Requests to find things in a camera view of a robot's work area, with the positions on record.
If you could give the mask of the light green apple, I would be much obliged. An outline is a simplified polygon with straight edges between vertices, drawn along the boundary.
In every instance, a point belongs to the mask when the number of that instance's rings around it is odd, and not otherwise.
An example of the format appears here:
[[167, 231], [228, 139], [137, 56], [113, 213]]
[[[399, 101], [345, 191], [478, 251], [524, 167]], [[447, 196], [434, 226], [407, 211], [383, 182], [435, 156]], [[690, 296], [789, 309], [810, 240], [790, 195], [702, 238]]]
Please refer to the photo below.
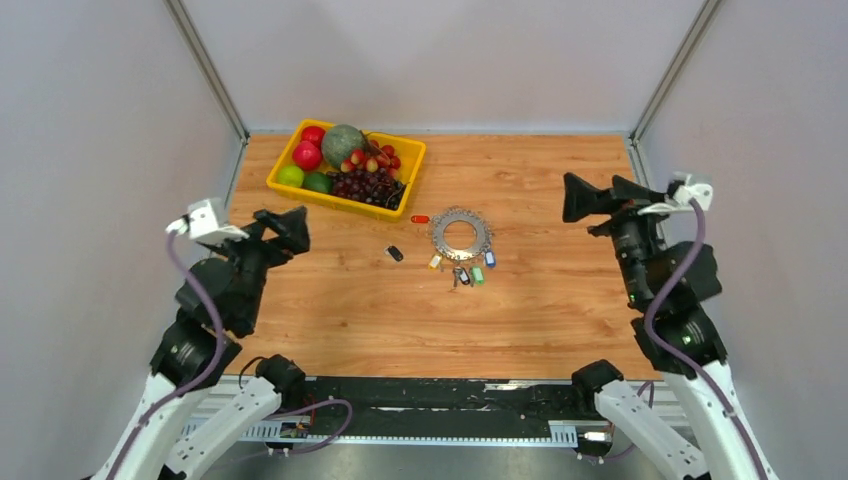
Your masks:
[[305, 180], [306, 172], [297, 165], [285, 165], [276, 174], [276, 182], [280, 185], [301, 188]]

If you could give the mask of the dark green lime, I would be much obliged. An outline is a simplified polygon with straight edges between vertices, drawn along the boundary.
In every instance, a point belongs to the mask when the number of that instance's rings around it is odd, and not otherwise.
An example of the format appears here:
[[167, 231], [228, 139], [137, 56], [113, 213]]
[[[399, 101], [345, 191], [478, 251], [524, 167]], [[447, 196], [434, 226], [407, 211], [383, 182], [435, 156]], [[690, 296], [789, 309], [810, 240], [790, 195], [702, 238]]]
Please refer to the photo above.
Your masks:
[[333, 192], [334, 180], [323, 172], [309, 172], [304, 177], [302, 188], [329, 195]]

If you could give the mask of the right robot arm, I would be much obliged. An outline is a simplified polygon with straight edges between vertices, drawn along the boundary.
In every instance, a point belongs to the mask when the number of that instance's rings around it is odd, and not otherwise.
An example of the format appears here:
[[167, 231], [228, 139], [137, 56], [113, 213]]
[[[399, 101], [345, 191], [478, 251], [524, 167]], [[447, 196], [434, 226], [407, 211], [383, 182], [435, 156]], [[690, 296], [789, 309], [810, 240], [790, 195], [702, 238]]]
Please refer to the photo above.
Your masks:
[[637, 312], [635, 340], [673, 391], [694, 440], [667, 424], [610, 362], [574, 372], [571, 403], [622, 431], [667, 479], [772, 479], [736, 393], [725, 345], [703, 304], [721, 293], [707, 244], [712, 184], [680, 174], [665, 191], [621, 176], [607, 189], [573, 173], [564, 180], [562, 219], [599, 215], [589, 233], [612, 242], [627, 295]]

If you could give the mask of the green key tag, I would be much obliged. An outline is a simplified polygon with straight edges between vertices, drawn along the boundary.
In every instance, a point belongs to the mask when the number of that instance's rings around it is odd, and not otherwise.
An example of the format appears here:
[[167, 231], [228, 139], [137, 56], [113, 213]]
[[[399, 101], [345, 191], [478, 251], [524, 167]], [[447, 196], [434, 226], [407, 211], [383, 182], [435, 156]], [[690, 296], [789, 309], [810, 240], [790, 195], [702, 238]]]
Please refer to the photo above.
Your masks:
[[480, 266], [474, 265], [470, 268], [470, 278], [474, 285], [483, 285], [485, 283], [484, 273]]

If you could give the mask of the red apple lower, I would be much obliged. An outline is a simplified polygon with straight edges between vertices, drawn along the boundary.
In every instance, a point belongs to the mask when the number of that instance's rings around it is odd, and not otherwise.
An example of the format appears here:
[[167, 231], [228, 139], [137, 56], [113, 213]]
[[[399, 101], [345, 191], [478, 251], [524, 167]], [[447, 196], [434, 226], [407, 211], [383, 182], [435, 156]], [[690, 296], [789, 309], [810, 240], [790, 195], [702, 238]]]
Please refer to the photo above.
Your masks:
[[297, 144], [292, 152], [293, 163], [305, 172], [317, 170], [323, 163], [321, 148], [308, 140]]

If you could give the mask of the red apple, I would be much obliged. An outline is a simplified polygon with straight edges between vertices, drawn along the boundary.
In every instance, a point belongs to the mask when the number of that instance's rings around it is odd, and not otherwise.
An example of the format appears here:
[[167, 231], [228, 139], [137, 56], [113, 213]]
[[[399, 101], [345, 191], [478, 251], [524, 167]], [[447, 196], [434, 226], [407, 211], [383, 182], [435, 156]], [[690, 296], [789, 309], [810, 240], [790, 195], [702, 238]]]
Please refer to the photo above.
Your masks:
[[323, 163], [321, 148], [308, 140], [297, 144], [292, 152], [293, 163], [305, 172], [317, 170]]
[[309, 142], [316, 148], [320, 149], [324, 136], [326, 134], [326, 130], [317, 125], [309, 125], [302, 129], [300, 139], [301, 141]]

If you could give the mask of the dark purple grape bunch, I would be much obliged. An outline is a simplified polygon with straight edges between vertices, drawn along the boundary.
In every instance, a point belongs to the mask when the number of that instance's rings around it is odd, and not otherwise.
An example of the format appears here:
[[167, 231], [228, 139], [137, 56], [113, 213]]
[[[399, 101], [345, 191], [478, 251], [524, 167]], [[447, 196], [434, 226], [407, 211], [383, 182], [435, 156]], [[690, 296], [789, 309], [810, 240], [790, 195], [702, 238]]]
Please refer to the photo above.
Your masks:
[[387, 170], [328, 172], [330, 194], [342, 199], [395, 211], [406, 193], [407, 185], [393, 178]]

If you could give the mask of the green melon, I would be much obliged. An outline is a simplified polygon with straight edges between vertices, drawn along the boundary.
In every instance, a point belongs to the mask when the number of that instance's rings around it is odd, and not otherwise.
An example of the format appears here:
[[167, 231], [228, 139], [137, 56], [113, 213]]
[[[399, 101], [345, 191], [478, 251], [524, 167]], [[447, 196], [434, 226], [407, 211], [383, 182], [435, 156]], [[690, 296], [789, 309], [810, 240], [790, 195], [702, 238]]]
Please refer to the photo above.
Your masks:
[[324, 160], [333, 168], [339, 169], [354, 150], [364, 150], [366, 137], [361, 130], [348, 124], [330, 127], [324, 134], [321, 152]]

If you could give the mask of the red apple upper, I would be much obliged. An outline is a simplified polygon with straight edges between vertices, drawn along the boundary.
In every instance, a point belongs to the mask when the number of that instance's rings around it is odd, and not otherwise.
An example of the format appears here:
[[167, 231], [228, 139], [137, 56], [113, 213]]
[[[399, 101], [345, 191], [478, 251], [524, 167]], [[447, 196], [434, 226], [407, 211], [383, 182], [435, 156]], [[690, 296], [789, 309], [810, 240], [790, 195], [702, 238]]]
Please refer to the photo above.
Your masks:
[[324, 136], [326, 134], [326, 130], [317, 125], [309, 125], [302, 129], [300, 139], [301, 141], [309, 142], [316, 148], [320, 149]]

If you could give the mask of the red grape bunch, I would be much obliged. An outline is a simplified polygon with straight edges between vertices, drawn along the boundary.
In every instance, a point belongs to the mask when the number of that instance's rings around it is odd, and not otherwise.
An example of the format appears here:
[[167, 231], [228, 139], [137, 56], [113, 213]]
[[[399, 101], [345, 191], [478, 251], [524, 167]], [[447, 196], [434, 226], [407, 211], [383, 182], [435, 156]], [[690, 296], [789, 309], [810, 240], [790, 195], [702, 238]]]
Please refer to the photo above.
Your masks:
[[399, 180], [401, 166], [401, 160], [392, 145], [380, 145], [376, 140], [368, 140], [364, 146], [354, 148], [338, 170], [342, 173], [365, 171]]

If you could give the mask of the black key tag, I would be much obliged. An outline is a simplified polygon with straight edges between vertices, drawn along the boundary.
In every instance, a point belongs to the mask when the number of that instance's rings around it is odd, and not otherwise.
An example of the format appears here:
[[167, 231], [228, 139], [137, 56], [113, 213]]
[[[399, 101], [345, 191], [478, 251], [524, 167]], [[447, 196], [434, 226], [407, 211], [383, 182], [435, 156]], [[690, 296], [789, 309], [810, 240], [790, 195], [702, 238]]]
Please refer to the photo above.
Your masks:
[[387, 255], [389, 255], [395, 262], [401, 262], [404, 259], [403, 253], [399, 250], [398, 247], [394, 245], [390, 245], [385, 249]]
[[467, 270], [463, 267], [459, 267], [456, 269], [456, 276], [458, 281], [463, 285], [469, 285], [471, 283], [470, 276]]

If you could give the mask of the aluminium frame rail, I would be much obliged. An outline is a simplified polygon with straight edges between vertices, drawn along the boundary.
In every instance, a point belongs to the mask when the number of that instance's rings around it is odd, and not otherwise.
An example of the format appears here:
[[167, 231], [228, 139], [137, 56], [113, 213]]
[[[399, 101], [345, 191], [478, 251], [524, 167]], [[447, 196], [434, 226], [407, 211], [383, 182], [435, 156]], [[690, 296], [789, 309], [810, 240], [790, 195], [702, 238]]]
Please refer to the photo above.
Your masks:
[[248, 427], [245, 441], [382, 445], [570, 447], [606, 421], [568, 380], [309, 377], [306, 406], [330, 398], [352, 405], [275, 414]]

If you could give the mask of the yellow key tag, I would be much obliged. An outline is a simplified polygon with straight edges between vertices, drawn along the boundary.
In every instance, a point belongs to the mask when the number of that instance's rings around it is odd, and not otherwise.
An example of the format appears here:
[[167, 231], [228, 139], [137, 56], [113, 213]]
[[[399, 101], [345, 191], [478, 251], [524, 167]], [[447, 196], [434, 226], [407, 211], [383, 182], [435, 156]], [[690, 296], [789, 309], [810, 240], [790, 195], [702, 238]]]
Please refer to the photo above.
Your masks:
[[438, 270], [441, 268], [442, 261], [443, 257], [440, 254], [434, 254], [428, 262], [428, 268], [431, 270]]

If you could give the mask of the yellow plastic fruit tray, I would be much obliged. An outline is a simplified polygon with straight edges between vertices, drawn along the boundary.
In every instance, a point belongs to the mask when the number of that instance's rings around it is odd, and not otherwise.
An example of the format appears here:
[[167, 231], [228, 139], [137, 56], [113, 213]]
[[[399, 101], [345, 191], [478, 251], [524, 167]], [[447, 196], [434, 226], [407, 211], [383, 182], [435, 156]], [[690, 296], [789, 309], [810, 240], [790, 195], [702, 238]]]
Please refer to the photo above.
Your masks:
[[425, 152], [418, 140], [307, 119], [279, 155], [266, 184], [294, 200], [397, 221], [410, 201]]

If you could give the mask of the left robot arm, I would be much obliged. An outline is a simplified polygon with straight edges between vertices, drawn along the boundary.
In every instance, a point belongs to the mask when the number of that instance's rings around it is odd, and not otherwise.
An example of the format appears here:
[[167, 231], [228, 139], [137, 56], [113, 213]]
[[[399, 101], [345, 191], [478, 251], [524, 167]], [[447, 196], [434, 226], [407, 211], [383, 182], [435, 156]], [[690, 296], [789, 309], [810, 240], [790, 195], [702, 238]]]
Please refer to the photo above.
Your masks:
[[269, 271], [310, 246], [304, 206], [257, 210], [238, 227], [211, 198], [167, 226], [166, 252], [184, 278], [175, 319], [149, 362], [131, 420], [95, 478], [199, 479], [253, 424], [304, 405], [304, 372], [276, 355], [197, 430], [183, 432], [240, 354], [240, 340], [254, 333]]

